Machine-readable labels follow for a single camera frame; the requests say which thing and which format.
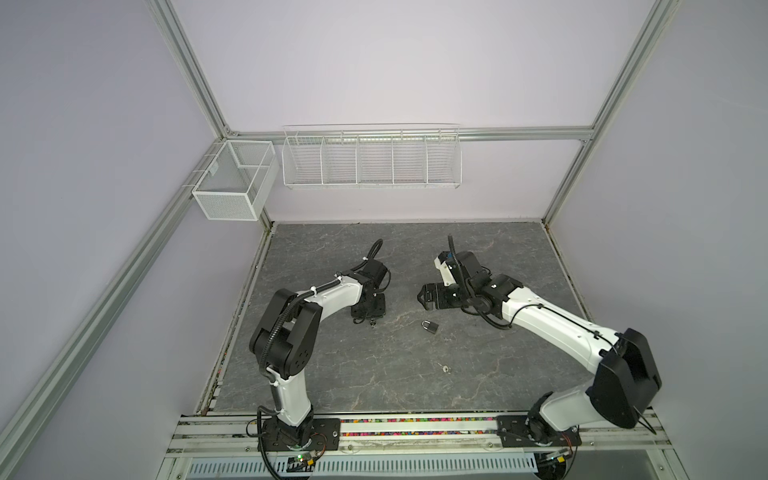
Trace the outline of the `grey padlock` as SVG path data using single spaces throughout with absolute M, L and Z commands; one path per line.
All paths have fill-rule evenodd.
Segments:
M 429 332 L 431 334 L 436 334 L 438 332 L 438 329 L 439 329 L 439 325 L 437 323 L 432 322 L 432 321 L 427 321 L 427 320 L 423 321 L 421 323 L 421 326 L 422 326 L 422 328 L 425 331 L 427 331 L 427 332 Z

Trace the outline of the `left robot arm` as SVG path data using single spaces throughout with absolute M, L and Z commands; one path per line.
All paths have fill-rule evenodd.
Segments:
M 359 264 L 326 283 L 300 292 L 277 290 L 249 340 L 274 401 L 267 412 L 270 419 L 259 425 L 290 448 L 309 445 L 316 433 L 305 368 L 322 321 L 347 309 L 355 325 L 375 325 L 386 314 L 391 272 L 376 259 L 382 246 L 383 241 L 376 240 Z

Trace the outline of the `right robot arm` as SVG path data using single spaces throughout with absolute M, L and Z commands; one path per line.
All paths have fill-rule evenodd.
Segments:
M 647 338 L 579 317 L 536 294 L 521 281 L 483 266 L 471 251 L 450 242 L 434 261 L 441 275 L 417 295 L 427 310 L 458 309 L 478 316 L 497 330 L 523 328 L 576 360 L 590 380 L 567 390 L 543 394 L 529 409 L 525 435 L 549 446 L 583 424 L 607 421 L 623 428 L 656 430 L 645 418 L 662 387 Z

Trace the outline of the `white mesh box basket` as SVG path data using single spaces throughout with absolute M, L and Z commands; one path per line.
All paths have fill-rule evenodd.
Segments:
M 208 220 L 259 221 L 278 173 L 272 142 L 225 140 L 192 194 Z

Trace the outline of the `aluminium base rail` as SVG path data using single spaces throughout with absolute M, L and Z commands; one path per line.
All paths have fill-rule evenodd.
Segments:
M 329 414 L 317 416 L 305 440 L 291 441 L 273 421 L 258 426 L 253 416 L 182 418 L 170 440 L 169 457 L 246 456 L 264 439 L 270 453 L 301 450 L 331 454 L 667 450 L 672 442 L 657 415 L 648 410 L 639 426 L 623 429 L 607 421 L 572 427 L 538 444 L 519 412 L 426 414 Z

